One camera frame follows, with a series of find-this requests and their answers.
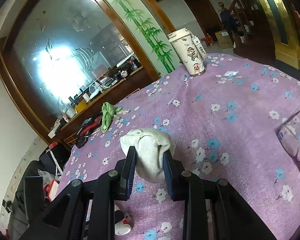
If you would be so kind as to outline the black leather sofa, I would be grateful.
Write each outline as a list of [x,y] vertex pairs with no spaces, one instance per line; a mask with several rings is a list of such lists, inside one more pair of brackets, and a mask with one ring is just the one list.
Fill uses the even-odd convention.
[[9,239],[19,239],[49,205],[45,198],[43,178],[38,171],[46,171],[43,163],[37,160],[30,162],[14,194],[7,228]]

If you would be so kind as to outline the red white flat box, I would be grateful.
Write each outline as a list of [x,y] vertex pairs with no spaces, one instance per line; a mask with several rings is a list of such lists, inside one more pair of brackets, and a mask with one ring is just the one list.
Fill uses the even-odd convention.
[[52,202],[57,194],[59,183],[55,180],[52,180],[51,183],[44,186],[45,197]]

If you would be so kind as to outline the wooden framed glass partition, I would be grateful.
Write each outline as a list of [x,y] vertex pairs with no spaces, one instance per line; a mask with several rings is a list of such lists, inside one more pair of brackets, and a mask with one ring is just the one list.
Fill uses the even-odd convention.
[[27,0],[0,38],[0,78],[26,122],[46,142],[53,123],[83,89],[128,55],[141,68],[74,115],[56,139],[81,122],[174,71],[173,26],[155,0]]

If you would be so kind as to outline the white towel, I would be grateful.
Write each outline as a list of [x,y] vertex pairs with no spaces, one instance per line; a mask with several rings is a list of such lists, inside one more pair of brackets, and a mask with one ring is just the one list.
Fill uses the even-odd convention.
[[138,176],[149,183],[160,183],[165,180],[163,155],[175,152],[175,143],[171,136],[154,128],[132,129],[120,138],[120,145],[125,155],[131,146],[137,152],[135,170]]

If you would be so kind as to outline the black red tool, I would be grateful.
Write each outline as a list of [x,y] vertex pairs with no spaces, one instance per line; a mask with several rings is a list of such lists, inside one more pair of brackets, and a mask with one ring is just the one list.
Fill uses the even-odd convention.
[[77,132],[75,145],[77,148],[82,148],[88,141],[88,138],[101,127],[102,116],[93,116],[85,119]]

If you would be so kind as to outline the white cartoon tumbler cup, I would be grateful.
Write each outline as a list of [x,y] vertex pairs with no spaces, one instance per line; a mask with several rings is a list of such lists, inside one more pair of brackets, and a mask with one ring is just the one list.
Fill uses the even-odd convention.
[[207,53],[196,35],[183,28],[168,34],[167,38],[191,76],[205,73]]

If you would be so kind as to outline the person in dark clothes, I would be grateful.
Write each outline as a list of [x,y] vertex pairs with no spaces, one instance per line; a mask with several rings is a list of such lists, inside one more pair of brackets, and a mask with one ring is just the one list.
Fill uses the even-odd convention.
[[222,23],[224,29],[229,34],[232,44],[234,45],[234,48],[239,48],[241,46],[242,42],[238,35],[236,21],[233,18],[230,11],[228,9],[226,9],[223,2],[219,2],[218,5],[221,7],[221,12],[220,12],[221,23]]

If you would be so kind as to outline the clear plastic bag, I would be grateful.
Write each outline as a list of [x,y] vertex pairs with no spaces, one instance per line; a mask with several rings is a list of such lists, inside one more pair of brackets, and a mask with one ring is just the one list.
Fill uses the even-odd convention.
[[42,177],[43,180],[43,187],[50,185],[55,180],[55,175],[38,169],[38,175]]

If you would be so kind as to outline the green cloth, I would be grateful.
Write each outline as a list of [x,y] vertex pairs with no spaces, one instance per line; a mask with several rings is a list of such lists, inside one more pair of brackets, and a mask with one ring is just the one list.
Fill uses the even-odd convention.
[[121,111],[122,107],[114,107],[112,104],[108,102],[104,102],[101,108],[102,112],[102,125],[101,125],[101,131],[103,133],[106,133],[109,126],[111,125],[111,122],[114,118],[114,115],[116,113],[119,113]]

